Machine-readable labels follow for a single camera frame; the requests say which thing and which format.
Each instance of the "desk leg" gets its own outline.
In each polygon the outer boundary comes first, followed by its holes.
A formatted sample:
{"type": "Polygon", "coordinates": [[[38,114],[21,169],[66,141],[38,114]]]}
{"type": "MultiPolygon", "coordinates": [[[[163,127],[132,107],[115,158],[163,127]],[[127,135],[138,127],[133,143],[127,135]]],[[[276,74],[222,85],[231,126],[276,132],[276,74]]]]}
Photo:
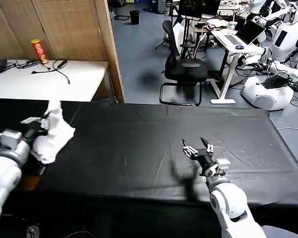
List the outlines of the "desk leg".
{"type": "Polygon", "coordinates": [[[224,71],[224,68],[225,68],[225,65],[226,65],[226,61],[227,61],[227,57],[228,57],[228,53],[229,53],[229,51],[225,50],[225,55],[224,55],[224,58],[223,58],[223,61],[222,61],[222,64],[221,64],[221,68],[220,68],[220,76],[222,76],[222,74],[223,74],[223,71],[224,71]]]}
{"type": "Polygon", "coordinates": [[[111,103],[114,103],[115,97],[114,97],[113,89],[111,87],[110,76],[107,70],[104,75],[104,83],[105,83],[108,99],[111,103]]]}
{"type": "Polygon", "coordinates": [[[204,45],[204,51],[206,52],[208,49],[208,44],[209,44],[209,38],[210,38],[210,34],[207,33],[207,40],[205,41],[205,45],[204,45]]]}
{"type": "Polygon", "coordinates": [[[229,84],[230,84],[230,82],[233,78],[235,68],[237,66],[238,58],[239,58],[239,54],[237,54],[233,57],[233,60],[230,64],[230,67],[229,67],[229,70],[228,70],[228,73],[227,73],[227,76],[226,76],[226,80],[225,80],[224,85],[223,85],[221,90],[219,90],[219,88],[216,85],[214,79],[209,79],[212,87],[214,88],[215,94],[218,97],[218,99],[211,99],[212,104],[235,104],[234,99],[225,99],[225,95],[227,93],[229,84]]]}

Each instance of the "laptop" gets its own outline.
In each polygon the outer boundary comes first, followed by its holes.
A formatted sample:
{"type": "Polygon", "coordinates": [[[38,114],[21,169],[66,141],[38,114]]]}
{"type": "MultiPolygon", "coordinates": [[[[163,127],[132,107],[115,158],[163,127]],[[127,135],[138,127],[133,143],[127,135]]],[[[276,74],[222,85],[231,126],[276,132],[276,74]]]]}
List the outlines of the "laptop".
{"type": "Polygon", "coordinates": [[[225,33],[220,35],[219,39],[226,46],[245,46],[252,43],[263,31],[265,31],[265,27],[253,21],[247,21],[235,35],[225,33]]]}

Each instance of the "chair armrest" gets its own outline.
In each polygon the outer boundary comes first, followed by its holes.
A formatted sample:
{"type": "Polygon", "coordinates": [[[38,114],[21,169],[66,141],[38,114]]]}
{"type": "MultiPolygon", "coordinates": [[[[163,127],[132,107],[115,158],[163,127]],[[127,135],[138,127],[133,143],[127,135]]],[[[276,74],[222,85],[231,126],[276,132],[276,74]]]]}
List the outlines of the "chair armrest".
{"type": "Polygon", "coordinates": [[[180,47],[183,47],[183,48],[194,48],[194,47],[196,47],[196,45],[195,44],[185,44],[185,45],[180,45],[180,47]]]}
{"type": "Polygon", "coordinates": [[[198,68],[201,65],[199,63],[182,63],[181,66],[184,68],[198,68]]]}

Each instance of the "floor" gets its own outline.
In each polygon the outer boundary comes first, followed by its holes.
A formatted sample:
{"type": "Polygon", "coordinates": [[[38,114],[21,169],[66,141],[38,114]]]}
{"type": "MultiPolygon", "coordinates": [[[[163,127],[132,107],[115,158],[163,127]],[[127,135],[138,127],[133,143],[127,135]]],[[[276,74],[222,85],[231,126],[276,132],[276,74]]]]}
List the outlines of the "floor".
{"type": "MultiPolygon", "coordinates": [[[[169,49],[166,47],[160,47],[156,51],[154,49],[162,42],[164,36],[162,23],[168,17],[164,14],[151,13],[146,10],[146,7],[148,6],[145,3],[136,3],[119,8],[118,13],[123,15],[129,15],[130,10],[139,10],[140,24],[131,25],[129,20],[112,20],[112,26],[126,102],[160,104],[161,83],[168,81],[161,72],[164,70],[169,49]]],[[[223,55],[222,49],[208,50],[209,67],[215,69],[220,65],[223,55]]],[[[187,90],[177,92],[174,88],[168,87],[163,92],[163,99],[191,103],[194,97],[197,97],[197,92],[198,88],[193,92],[187,90]]],[[[206,83],[203,87],[201,107],[252,107],[241,97],[240,90],[236,89],[229,89],[226,97],[235,99],[234,105],[212,105],[210,99],[215,98],[212,87],[206,83]]],[[[276,128],[298,127],[298,107],[289,105],[282,111],[271,112],[270,119],[276,128]]],[[[298,161],[298,130],[284,129],[279,132],[298,161]]]]}

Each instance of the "black tablecloth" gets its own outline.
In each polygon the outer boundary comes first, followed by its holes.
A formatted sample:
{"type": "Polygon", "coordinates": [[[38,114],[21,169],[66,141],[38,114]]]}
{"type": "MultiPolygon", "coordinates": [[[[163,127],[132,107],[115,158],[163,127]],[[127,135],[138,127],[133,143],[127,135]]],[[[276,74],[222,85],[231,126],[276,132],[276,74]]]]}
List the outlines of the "black tablecloth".
{"type": "Polygon", "coordinates": [[[182,138],[199,148],[204,137],[214,158],[229,159],[227,176],[251,205],[298,205],[298,163],[266,111],[89,103],[73,127],[37,191],[208,204],[182,152],[182,138]]]}
{"type": "MultiPolygon", "coordinates": [[[[62,102],[63,117],[72,123],[82,104],[62,102]]],[[[27,131],[27,125],[20,122],[28,117],[41,117],[47,110],[48,101],[0,99],[0,132],[5,129],[27,131]]]]}

